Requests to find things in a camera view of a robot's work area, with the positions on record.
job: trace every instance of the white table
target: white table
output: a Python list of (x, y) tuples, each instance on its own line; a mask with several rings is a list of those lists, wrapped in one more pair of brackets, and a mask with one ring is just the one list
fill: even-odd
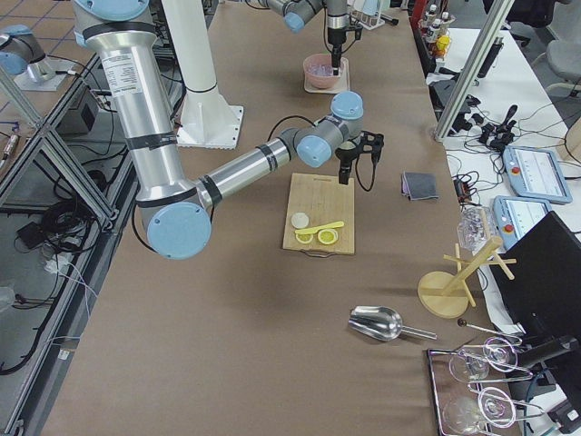
[[(446, 67), (453, 71), (459, 71), (464, 66), (468, 54), (475, 43), (479, 30), (477, 29), (450, 29), (452, 45), (446, 57)], [(509, 32), (503, 31), (504, 47), (500, 51), (493, 67), (488, 71), (484, 79), (480, 79), (478, 84), (473, 85), (469, 93), (478, 98), (482, 103), (478, 108), (494, 122), (502, 122), (507, 110), (512, 104), (517, 104), (518, 110), (514, 119), (522, 120), (515, 128), (517, 139), (513, 145), (528, 147), (550, 147), (563, 143), (563, 138), (567, 128), (561, 119), (556, 108), (551, 104), (545, 93), (543, 86), (538, 82), (535, 73), (529, 66), (527, 60), (520, 52), (519, 47)], [(430, 74), (428, 82), (449, 78), (441, 77), (440, 74)], [(543, 135), (529, 134), (527, 131), (543, 130)], [(448, 150), (448, 163), (452, 175), (457, 173), (467, 173), (468, 171), (478, 171), (480, 180), (495, 182), (497, 175), (493, 169), (488, 155), (466, 153), (465, 141), (471, 136), (480, 135), (481, 130), (476, 127), (470, 132), (460, 134), (456, 137), (448, 137), (444, 141), (444, 146)], [(486, 151), (483, 146), (478, 146), (476, 140), (468, 142), (475, 145), (479, 151)], [(562, 163), (561, 168), (565, 176), (580, 175), (581, 168), (577, 168), (567, 163)], [(569, 189), (574, 201), (567, 205), (553, 204), (552, 208), (563, 219), (573, 231), (581, 230), (581, 182), (568, 181)], [(488, 183), (479, 183), (479, 190), (490, 187)], [(503, 183), (493, 189), (481, 191), (478, 203), (492, 207), (492, 202), (498, 195), (515, 195), (504, 177)], [(488, 278), (488, 286), (485, 290), (488, 313), (492, 322), (505, 332), (515, 330), (512, 322), (502, 303), (498, 287), (488, 268), (483, 268)], [(565, 399), (565, 395), (557, 387), (557, 390), (545, 395), (537, 396), (534, 403), (550, 410)], [(547, 416), (530, 420), (530, 424), (535, 430), (535, 434), (542, 434), (553, 424)], [(581, 436), (581, 430), (573, 433)]]

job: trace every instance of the bowl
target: bowl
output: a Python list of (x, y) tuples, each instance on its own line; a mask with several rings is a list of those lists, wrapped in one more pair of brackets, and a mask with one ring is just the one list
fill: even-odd
[(324, 53), (312, 54), (306, 58), (302, 63), (302, 69), (307, 81), (319, 89), (329, 89), (335, 86), (342, 73), (342, 68), (340, 68), (339, 75), (333, 75), (330, 54)]

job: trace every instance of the black monitor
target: black monitor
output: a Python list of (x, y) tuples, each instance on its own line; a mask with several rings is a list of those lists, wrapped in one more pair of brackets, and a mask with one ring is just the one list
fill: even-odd
[[(498, 267), (492, 272), (508, 314), (527, 332), (524, 341), (568, 334), (581, 341), (581, 242), (558, 215), (548, 213), (503, 257), (517, 259), (509, 265), (515, 280)], [(581, 350), (546, 364), (573, 407), (581, 410)]]

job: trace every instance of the cutting board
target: cutting board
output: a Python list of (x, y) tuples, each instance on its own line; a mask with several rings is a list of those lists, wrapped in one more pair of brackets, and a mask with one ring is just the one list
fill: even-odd
[[(313, 251), (336, 254), (355, 254), (355, 183), (339, 184), (338, 177), (330, 175), (294, 173), (290, 181), (289, 204), (284, 225), (282, 248), (285, 250)], [(333, 245), (324, 245), (315, 234), (311, 243), (299, 243), (294, 235), (291, 217), (296, 212), (309, 216), (309, 227), (334, 221), (345, 226), (337, 230), (339, 239)]]

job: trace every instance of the black chair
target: black chair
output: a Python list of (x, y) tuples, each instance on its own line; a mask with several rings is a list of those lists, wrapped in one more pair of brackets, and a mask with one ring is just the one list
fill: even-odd
[[(490, 7), (494, 0), (482, 0), (484, 3), (484, 10), (488, 14)], [(555, 3), (568, 4), (571, 0), (516, 0), (510, 8), (507, 15), (509, 23), (522, 23), (530, 25), (531, 27), (547, 27), (553, 21), (553, 11), (555, 10)], [(512, 34), (515, 40), (521, 42), (521, 46), (525, 47), (530, 43), (530, 38), (523, 35)]]

